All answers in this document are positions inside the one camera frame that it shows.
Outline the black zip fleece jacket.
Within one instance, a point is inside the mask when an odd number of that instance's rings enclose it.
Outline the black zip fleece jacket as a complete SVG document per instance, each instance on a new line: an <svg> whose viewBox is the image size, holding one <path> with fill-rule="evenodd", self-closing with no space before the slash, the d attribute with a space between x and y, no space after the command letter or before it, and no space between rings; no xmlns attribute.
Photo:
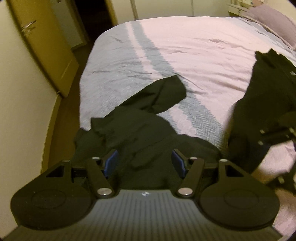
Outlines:
<svg viewBox="0 0 296 241"><path fill-rule="evenodd" d="M269 145L260 145L260 131L295 111L295 66L270 49L257 51L250 83L236 102L228 139L229 160L247 173L260 165Z"/></svg>

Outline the black crumpled garment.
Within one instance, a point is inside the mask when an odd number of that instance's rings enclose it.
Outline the black crumpled garment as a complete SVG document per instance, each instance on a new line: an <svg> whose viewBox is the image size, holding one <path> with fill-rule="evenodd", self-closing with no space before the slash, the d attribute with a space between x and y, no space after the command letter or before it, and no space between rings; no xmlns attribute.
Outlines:
<svg viewBox="0 0 296 241"><path fill-rule="evenodd" d="M186 88L177 76L148 85L105 117L93 118L90 130L78 131L72 163L83 166L87 159L101 158L114 149L119 153L109 177L114 188L176 189L181 178L171 162L173 149L207 163L222 156L210 142L179 135L159 116L185 97Z"/></svg>

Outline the pink grey bedspread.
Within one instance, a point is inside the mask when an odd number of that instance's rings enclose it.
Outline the pink grey bedspread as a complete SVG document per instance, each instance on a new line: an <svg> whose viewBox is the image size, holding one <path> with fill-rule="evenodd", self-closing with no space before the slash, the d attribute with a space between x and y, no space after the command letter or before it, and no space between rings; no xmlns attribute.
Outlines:
<svg viewBox="0 0 296 241"><path fill-rule="evenodd" d="M177 75L186 98L161 114L179 134L226 151L226 124L246 92L255 52L295 51L243 18L172 16L133 21L103 33L80 80L80 126L107 115L152 82Z"/></svg>

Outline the mauve pillow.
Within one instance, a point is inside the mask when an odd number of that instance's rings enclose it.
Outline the mauve pillow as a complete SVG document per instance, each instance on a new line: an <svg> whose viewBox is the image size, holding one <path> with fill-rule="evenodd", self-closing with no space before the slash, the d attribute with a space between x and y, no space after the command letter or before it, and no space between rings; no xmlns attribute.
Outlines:
<svg viewBox="0 0 296 241"><path fill-rule="evenodd" d="M250 8L244 17L261 24L295 51L295 23L288 16L263 4Z"/></svg>

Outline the wooden door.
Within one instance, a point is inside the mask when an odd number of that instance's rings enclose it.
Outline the wooden door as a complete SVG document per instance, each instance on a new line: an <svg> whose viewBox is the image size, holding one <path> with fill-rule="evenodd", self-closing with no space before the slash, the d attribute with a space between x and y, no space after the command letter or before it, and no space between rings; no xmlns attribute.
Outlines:
<svg viewBox="0 0 296 241"><path fill-rule="evenodd" d="M67 97L79 64L63 36L50 1L9 1L37 60L58 92Z"/></svg>

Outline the cream wardrobe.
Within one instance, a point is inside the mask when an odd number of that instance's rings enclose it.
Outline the cream wardrobe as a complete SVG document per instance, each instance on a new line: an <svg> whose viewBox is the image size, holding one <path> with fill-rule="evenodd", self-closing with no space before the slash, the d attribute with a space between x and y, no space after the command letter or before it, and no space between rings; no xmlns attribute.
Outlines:
<svg viewBox="0 0 296 241"><path fill-rule="evenodd" d="M164 16L228 16L230 1L222 0L110 0L114 24Z"/></svg>

